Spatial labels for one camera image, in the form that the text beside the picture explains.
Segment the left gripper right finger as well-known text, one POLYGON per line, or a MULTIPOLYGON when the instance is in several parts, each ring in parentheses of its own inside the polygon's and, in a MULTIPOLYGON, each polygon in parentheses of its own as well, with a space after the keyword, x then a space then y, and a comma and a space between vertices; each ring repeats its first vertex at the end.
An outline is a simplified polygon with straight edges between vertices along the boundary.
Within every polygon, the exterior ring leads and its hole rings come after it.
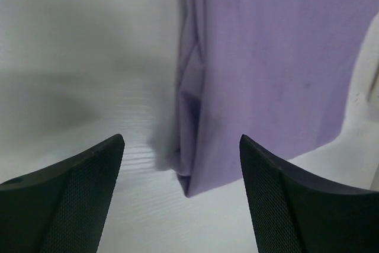
POLYGON ((378 193, 334 182, 240 139, 259 252, 377 252, 378 193))

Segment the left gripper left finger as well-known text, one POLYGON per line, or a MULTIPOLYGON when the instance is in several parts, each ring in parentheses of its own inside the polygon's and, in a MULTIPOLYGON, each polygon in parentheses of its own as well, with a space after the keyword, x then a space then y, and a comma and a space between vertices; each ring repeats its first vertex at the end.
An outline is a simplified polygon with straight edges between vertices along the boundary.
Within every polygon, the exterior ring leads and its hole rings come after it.
POLYGON ((116 134, 1 183, 1 252, 97 252, 124 146, 116 134))

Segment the purple t shirt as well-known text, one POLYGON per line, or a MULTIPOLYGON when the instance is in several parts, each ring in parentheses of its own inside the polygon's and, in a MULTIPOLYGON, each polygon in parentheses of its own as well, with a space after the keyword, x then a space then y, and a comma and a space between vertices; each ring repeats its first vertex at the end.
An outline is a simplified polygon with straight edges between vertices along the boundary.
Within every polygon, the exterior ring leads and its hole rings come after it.
POLYGON ((292 159, 339 134, 378 0, 184 0, 178 140, 185 196, 242 176, 242 135, 292 159))

